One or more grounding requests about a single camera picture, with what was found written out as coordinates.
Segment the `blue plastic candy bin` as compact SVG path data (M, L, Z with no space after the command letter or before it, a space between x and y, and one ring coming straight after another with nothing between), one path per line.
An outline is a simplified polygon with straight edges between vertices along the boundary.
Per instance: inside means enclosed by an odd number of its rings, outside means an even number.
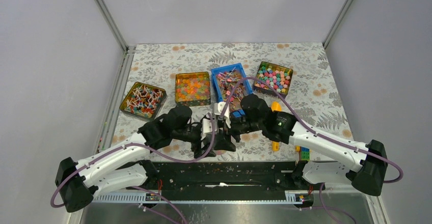
M242 78L246 77L245 71L240 63L213 68L210 72L217 102L227 101L228 96L232 94L231 91L233 87ZM229 111L232 116L239 118L244 115L240 102L243 98L252 93L253 91L248 81L244 81L236 88L232 98L229 100Z

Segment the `yellow plastic scoop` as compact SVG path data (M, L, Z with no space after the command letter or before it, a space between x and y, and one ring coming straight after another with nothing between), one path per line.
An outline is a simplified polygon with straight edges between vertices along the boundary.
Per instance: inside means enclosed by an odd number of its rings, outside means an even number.
M271 104L272 111L281 111L281 105L277 101L273 101ZM277 152L280 150L280 143L272 141L272 151Z

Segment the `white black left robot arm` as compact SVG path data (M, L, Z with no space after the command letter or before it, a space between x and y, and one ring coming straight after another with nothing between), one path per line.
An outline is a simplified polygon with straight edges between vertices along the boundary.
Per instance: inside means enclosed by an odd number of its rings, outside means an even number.
M122 188L141 186L151 189L157 185L157 170L149 160L154 153L177 163L195 163L213 149L218 130L219 113L207 113L192 123L192 110L178 105L153 121L147 122L123 142L78 161L71 157L59 164L55 179L56 190L50 204L65 207L69 213L89 205L95 198ZM210 135L205 152L192 160L179 160L159 152L173 139L198 144Z

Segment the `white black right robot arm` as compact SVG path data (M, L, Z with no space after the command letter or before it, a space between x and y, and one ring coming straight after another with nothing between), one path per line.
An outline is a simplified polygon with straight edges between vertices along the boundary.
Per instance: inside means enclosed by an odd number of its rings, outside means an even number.
M381 195L389 164L383 143L374 139L369 143L351 141L316 129L294 114L271 109L254 94L247 95L240 105L244 113L234 119L226 102L213 106L214 114L222 117L223 132L229 138L261 131L272 141L308 148L332 159L299 161L297 172L292 175L296 188L326 182L350 183L364 194Z

